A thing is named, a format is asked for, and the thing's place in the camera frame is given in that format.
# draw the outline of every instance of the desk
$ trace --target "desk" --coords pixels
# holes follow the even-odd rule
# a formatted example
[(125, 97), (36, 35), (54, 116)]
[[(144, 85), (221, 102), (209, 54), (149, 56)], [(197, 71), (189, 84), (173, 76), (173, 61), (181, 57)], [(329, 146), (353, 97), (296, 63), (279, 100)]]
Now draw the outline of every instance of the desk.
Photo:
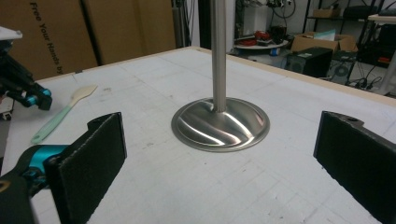
[[(375, 14), (373, 16), (369, 16), (369, 21), (374, 21), (376, 23), (386, 23), (386, 24), (396, 24), (396, 17), (383, 17)], [(396, 52), (393, 53), (392, 60), (390, 61), (387, 73), (382, 79), (381, 86), (376, 93), (379, 94), (387, 94), (389, 91), (389, 83), (393, 77), (396, 77)]]
[[(51, 111), (15, 105), (3, 173), (77, 88), (98, 85), (43, 144), (71, 144), (89, 120), (122, 113), (128, 158), (89, 223), (378, 223), (312, 155), (322, 110), (361, 119), (396, 142), (394, 99), (230, 56), (227, 96), (262, 108), (271, 129), (254, 147), (210, 153), (171, 131), (183, 105), (212, 96), (207, 50), (168, 51), (40, 84), (53, 93)], [(40, 223), (59, 222), (49, 190), (32, 202)]]

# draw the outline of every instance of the shelf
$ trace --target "shelf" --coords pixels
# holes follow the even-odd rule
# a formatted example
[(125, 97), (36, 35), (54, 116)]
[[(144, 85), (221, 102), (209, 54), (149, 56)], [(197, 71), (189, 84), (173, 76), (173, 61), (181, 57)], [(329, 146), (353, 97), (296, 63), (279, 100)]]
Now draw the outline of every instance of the shelf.
[(350, 19), (344, 17), (330, 17), (330, 18), (322, 18), (322, 17), (306, 17), (311, 20), (325, 20), (325, 21), (367, 21), (366, 19)]
[[(350, 6), (350, 2), (352, 0), (345, 0), (347, 2), (347, 6)], [(370, 3), (370, 7), (371, 9), (373, 9), (374, 7), (376, 7), (376, 11), (380, 11), (382, 9), (382, 6), (384, 5), (385, 0), (371, 0)], [(319, 0), (318, 3), (318, 8), (322, 7), (322, 3), (323, 0)], [(311, 8), (311, 0), (307, 1), (307, 6), (306, 6), (306, 10), (305, 10), (305, 19), (304, 19), (304, 26), (303, 26), (303, 33), (305, 33), (305, 28), (306, 28), (306, 22), (307, 20), (314, 20), (315, 24), (314, 24), (314, 32), (317, 30), (317, 26), (318, 26), (318, 21), (340, 21), (341, 22), (341, 26), (340, 26), (340, 30), (339, 30), (339, 34), (341, 35), (343, 33), (343, 29), (344, 29), (344, 24), (347, 21), (359, 21), (359, 22), (363, 22), (363, 25), (361, 27), (361, 35), (359, 37), (359, 41), (358, 41), (358, 47), (361, 46), (362, 42), (363, 42), (363, 38), (364, 38), (364, 34), (367, 30), (367, 28), (369, 28), (371, 31), (374, 29), (373, 23), (369, 22), (369, 20), (367, 19), (350, 19), (350, 18), (343, 18), (343, 17), (332, 17), (332, 18), (319, 18), (319, 17), (313, 17), (313, 16), (308, 16), (309, 13), (309, 9)]]
[(396, 17), (378, 16), (378, 14), (369, 16), (368, 20), (378, 23), (396, 24)]

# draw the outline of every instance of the black box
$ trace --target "black box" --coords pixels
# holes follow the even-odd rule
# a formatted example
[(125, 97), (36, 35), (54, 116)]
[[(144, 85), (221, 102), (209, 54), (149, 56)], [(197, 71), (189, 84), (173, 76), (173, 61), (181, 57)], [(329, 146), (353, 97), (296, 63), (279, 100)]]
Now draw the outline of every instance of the black box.
[(332, 60), (332, 49), (314, 47), (287, 57), (286, 70), (311, 77), (326, 77)]
[(343, 17), (346, 19), (367, 19), (368, 16), (377, 12), (377, 7), (356, 6), (346, 7)]
[(338, 50), (332, 56), (327, 77), (331, 82), (346, 85), (356, 61), (356, 52)]
[(358, 52), (358, 62), (388, 68), (396, 46), (381, 45), (371, 42), (364, 45)]

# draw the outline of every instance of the cable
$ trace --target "cable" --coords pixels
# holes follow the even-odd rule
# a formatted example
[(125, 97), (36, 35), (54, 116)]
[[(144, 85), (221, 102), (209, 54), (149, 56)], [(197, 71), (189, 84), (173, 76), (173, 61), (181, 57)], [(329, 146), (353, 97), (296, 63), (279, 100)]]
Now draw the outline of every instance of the cable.
[(292, 12), (288, 15), (288, 16), (285, 16), (285, 10), (286, 10), (286, 7), (283, 7), (283, 15), (279, 15), (279, 14), (277, 14), (276, 13), (276, 11), (275, 11), (275, 8), (274, 7), (272, 7), (272, 10), (274, 11), (274, 13), (275, 13), (275, 15), (277, 15), (279, 18), (282, 18), (282, 19), (288, 19), (288, 18), (290, 18), (292, 15), (294, 15), (294, 12), (296, 11), (296, 1), (295, 0), (292, 0), (293, 1), (293, 10), (292, 10)]
[(187, 7), (187, 1), (183, 0), (183, 9), (184, 9), (184, 22), (185, 22), (185, 35), (187, 36), (187, 45), (191, 45), (191, 36), (190, 36), (190, 22), (189, 22), (189, 10)]
[(382, 77), (376, 77), (375, 79), (373, 79), (373, 81), (367, 86), (366, 90), (370, 90), (373, 88), (374, 84), (381, 81)]
[(270, 27), (272, 26), (272, 22), (273, 22), (273, 20), (274, 20), (274, 15), (275, 15), (275, 12), (273, 11), (273, 15), (271, 16)]
[(350, 80), (349, 83), (354, 83), (354, 82), (359, 82), (361, 80), (363, 80), (364, 77), (358, 78), (358, 79), (354, 79), (354, 80)]
[(191, 33), (190, 33), (190, 46), (192, 44), (192, 38), (193, 38), (193, 32), (194, 32), (194, 16), (195, 16), (195, 0), (191, 0), (191, 9), (190, 9), (190, 18), (189, 18), (189, 24), (190, 24), (190, 20), (192, 17)]
[(385, 9), (388, 9), (388, 8), (390, 8), (393, 4), (395, 4), (396, 3), (396, 1), (394, 1), (394, 2), (392, 2), (392, 3), (390, 3), (390, 5), (389, 6), (387, 6), (387, 7), (385, 7)]
[(376, 64), (370, 69), (369, 73), (367, 73), (366, 79), (368, 76), (370, 76), (370, 73), (373, 72), (373, 70), (376, 68)]
[(361, 63), (358, 63), (359, 72), (361, 73), (361, 78), (364, 78), (363, 68), (361, 67)]

